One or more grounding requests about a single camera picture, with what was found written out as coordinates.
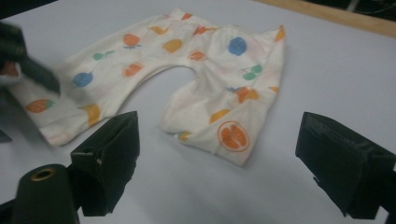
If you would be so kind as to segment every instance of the baby pants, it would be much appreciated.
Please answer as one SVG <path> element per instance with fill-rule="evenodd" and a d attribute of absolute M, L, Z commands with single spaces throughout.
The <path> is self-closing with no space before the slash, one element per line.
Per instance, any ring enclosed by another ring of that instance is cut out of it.
<path fill-rule="evenodd" d="M 159 127 L 179 142 L 244 164 L 278 92 L 284 30 L 254 34 L 175 9 L 116 32 L 54 70 L 61 97 L 25 79 L 10 88 L 59 146 L 115 116 L 145 80 L 173 66 L 195 79 L 169 100 Z"/>

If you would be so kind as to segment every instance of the gray tabletop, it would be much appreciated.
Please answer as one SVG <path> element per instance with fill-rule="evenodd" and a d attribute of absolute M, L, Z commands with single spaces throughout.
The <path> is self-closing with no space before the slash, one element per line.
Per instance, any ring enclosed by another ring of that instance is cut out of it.
<path fill-rule="evenodd" d="M 95 41 L 174 7 L 217 25 L 264 32 L 283 24 L 284 76 L 247 164 L 176 142 L 157 123 L 170 95 L 192 80 L 190 68 L 161 72 L 136 90 L 119 113 L 139 113 L 141 156 L 113 214 L 81 223 L 384 223 L 341 211 L 295 157 L 305 111 L 336 119 L 396 153 L 396 39 L 366 33 L 247 0 L 59 0 L 6 19 L 22 26 L 30 54 L 55 66 Z M 15 108 L 1 104 L 0 203 L 15 197 L 28 171 L 70 164 L 69 153 L 103 122 L 62 147 L 47 145 Z"/>

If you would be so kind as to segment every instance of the fruit print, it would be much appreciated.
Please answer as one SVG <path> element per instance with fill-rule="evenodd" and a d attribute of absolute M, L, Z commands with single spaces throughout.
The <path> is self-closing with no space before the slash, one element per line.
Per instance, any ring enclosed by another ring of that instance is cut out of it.
<path fill-rule="evenodd" d="M 245 151 L 250 146 L 248 133 L 242 125 L 233 120 L 226 121 L 219 126 L 218 139 L 225 149 L 232 152 Z"/>
<path fill-rule="evenodd" d="M 268 87 L 271 91 L 279 92 L 279 87 Z"/>
<path fill-rule="evenodd" d="M 169 53 L 173 53 L 181 48 L 183 42 L 180 39 L 172 39 L 163 44 L 163 49 L 166 49 Z"/>
<path fill-rule="evenodd" d="M 282 26 L 280 26 L 279 28 L 279 32 L 277 33 L 276 37 L 275 37 L 275 42 L 278 42 L 279 40 L 285 38 L 285 28 Z"/>
<path fill-rule="evenodd" d="M 185 142 L 185 141 L 189 140 L 189 135 L 190 134 L 191 133 L 189 133 L 189 132 L 179 133 L 178 134 L 178 140 Z"/>
<path fill-rule="evenodd" d="M 254 78 L 257 77 L 258 73 L 262 71 L 262 66 L 261 65 L 255 65 L 250 68 L 250 72 L 246 73 L 243 75 L 243 78 L 247 81 L 253 80 Z"/>
<path fill-rule="evenodd" d="M 190 53 L 189 59 L 195 60 L 195 61 L 203 61 L 206 60 L 206 56 L 199 50 L 195 50 Z"/>
<path fill-rule="evenodd" d="M 86 87 L 93 80 L 92 72 L 90 73 L 78 73 L 73 77 L 73 83 L 76 87 Z"/>
<path fill-rule="evenodd" d="M 134 74 L 136 74 L 140 70 L 142 70 L 143 67 L 144 67 L 144 65 L 142 63 L 131 63 L 130 65 L 128 65 L 127 67 L 125 67 L 122 70 L 122 74 L 125 77 L 132 77 L 132 76 L 134 76 Z"/>
<path fill-rule="evenodd" d="M 244 103 L 246 100 L 258 100 L 260 95 L 254 89 L 248 89 L 247 87 L 241 87 L 238 89 L 227 88 L 228 91 L 234 92 L 238 96 L 239 104 Z"/>
<path fill-rule="evenodd" d="M 214 113 L 212 116 L 210 116 L 209 119 L 209 124 L 215 122 L 218 119 L 221 119 L 222 117 L 224 117 L 226 114 L 228 114 L 228 112 L 230 112 L 231 110 L 229 109 L 222 109 L 216 113 Z"/>
<path fill-rule="evenodd" d="M 262 66 L 259 64 L 250 68 L 250 72 L 252 73 L 260 73 L 261 71 L 262 71 Z"/>
<path fill-rule="evenodd" d="M 230 41 L 228 51 L 236 56 L 241 56 L 247 51 L 247 42 L 242 37 L 236 37 Z"/>
<path fill-rule="evenodd" d="M 35 100 L 25 107 L 25 109 L 32 113 L 41 113 L 54 105 L 53 101 L 48 99 Z"/>
<path fill-rule="evenodd" d="M 164 34 L 166 34 L 168 32 L 168 28 L 162 29 L 159 26 L 151 26 L 151 27 L 149 27 L 149 29 L 154 31 L 155 34 L 157 34 L 157 35 L 164 35 Z"/>
<path fill-rule="evenodd" d="M 138 45 L 140 41 L 140 37 L 137 35 L 132 35 L 132 34 L 124 35 L 122 41 L 127 46 L 125 47 L 126 49 L 135 49 L 137 47 L 141 47 L 140 45 Z"/>
<path fill-rule="evenodd" d="M 88 125 L 90 127 L 93 126 L 95 123 L 99 122 L 100 108 L 97 104 L 85 105 L 83 107 L 80 107 L 79 109 L 83 109 L 85 110 L 85 112 L 87 112 Z"/>
<path fill-rule="evenodd" d="M 256 74 L 254 73 L 246 73 L 244 74 L 244 79 L 246 79 L 247 81 L 253 80 L 254 78 L 256 78 Z"/>
<path fill-rule="evenodd" d="M 192 16 L 190 13 L 184 13 L 183 17 L 181 18 L 183 21 L 189 19 Z"/>
<path fill-rule="evenodd" d="M 217 30 L 218 28 L 215 27 L 204 27 L 204 26 L 198 26 L 198 28 L 195 30 L 193 35 L 201 35 L 205 33 L 206 31 L 213 31 Z"/>

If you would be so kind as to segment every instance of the blue fruit print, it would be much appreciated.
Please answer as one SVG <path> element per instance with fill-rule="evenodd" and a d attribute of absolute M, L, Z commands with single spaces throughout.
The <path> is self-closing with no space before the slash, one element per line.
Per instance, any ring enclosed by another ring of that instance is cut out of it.
<path fill-rule="evenodd" d="M 242 37 L 236 37 L 230 41 L 228 51 L 230 51 L 231 54 L 240 56 L 247 51 L 247 48 L 247 42 Z"/>
<path fill-rule="evenodd" d="M 77 75 L 74 76 L 73 83 L 77 87 L 85 87 L 88 84 L 90 84 L 92 80 L 93 80 L 92 73 L 78 73 Z"/>

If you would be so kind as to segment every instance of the orange slice print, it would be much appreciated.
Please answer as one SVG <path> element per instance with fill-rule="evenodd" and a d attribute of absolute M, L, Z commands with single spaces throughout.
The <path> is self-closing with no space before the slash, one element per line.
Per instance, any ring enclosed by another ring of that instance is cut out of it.
<path fill-rule="evenodd" d="M 204 27 L 204 26 L 198 26 L 198 28 L 195 30 L 193 35 L 201 35 L 205 33 L 206 31 L 211 31 L 211 30 L 217 30 L 218 28 L 215 27 Z"/>
<path fill-rule="evenodd" d="M 183 21 L 189 19 L 192 16 L 190 13 L 184 13 L 183 17 L 181 18 Z"/>
<path fill-rule="evenodd" d="M 168 28 L 162 29 L 159 26 L 151 26 L 151 27 L 149 27 L 149 29 L 154 31 L 155 34 L 157 34 L 157 35 L 164 35 L 164 34 L 166 34 L 166 32 L 168 32 Z"/>
<path fill-rule="evenodd" d="M 283 25 L 281 25 L 279 28 L 279 32 L 277 33 L 277 35 L 275 37 L 275 42 L 277 42 L 283 38 L 285 38 L 285 28 L 283 27 Z"/>
<path fill-rule="evenodd" d="M 225 149 L 232 152 L 245 151 L 250 146 L 248 133 L 237 121 L 226 121 L 218 128 L 218 139 Z"/>
<path fill-rule="evenodd" d="M 99 122 L 99 118 L 100 118 L 99 105 L 97 104 L 85 105 L 80 109 L 83 109 L 85 110 L 85 112 L 87 112 L 88 124 L 90 125 L 90 127 L 93 126 L 95 123 Z"/>
<path fill-rule="evenodd" d="M 38 114 L 38 113 L 41 113 L 41 112 L 47 110 L 48 108 L 52 107 L 53 105 L 54 105 L 54 103 L 51 100 L 40 99 L 40 100 L 33 101 L 32 103 L 27 105 L 25 107 L 25 109 L 29 112 Z"/>
<path fill-rule="evenodd" d="M 144 67 L 141 63 L 131 63 L 122 70 L 122 74 L 125 77 L 132 77 L 134 74 L 138 73 Z"/>
<path fill-rule="evenodd" d="M 183 42 L 180 39 L 169 40 L 168 42 L 163 44 L 163 48 L 166 49 L 169 53 L 173 53 L 181 48 Z"/>
<path fill-rule="evenodd" d="M 128 34 L 128 35 L 124 35 L 123 39 L 122 39 L 123 43 L 128 46 L 128 47 L 134 47 L 137 45 L 137 43 L 139 43 L 140 41 L 140 37 L 137 35 L 132 35 L 132 34 Z"/>
<path fill-rule="evenodd" d="M 178 135 L 178 140 L 185 142 L 185 141 L 187 141 L 189 139 L 189 135 L 190 134 L 191 133 L 189 133 L 189 132 L 180 133 Z"/>
<path fill-rule="evenodd" d="M 279 92 L 279 87 L 268 87 L 271 91 Z"/>
<path fill-rule="evenodd" d="M 190 53 L 189 59 L 195 60 L 195 61 L 203 61 L 206 60 L 206 55 L 204 55 L 201 51 L 195 50 Z"/>

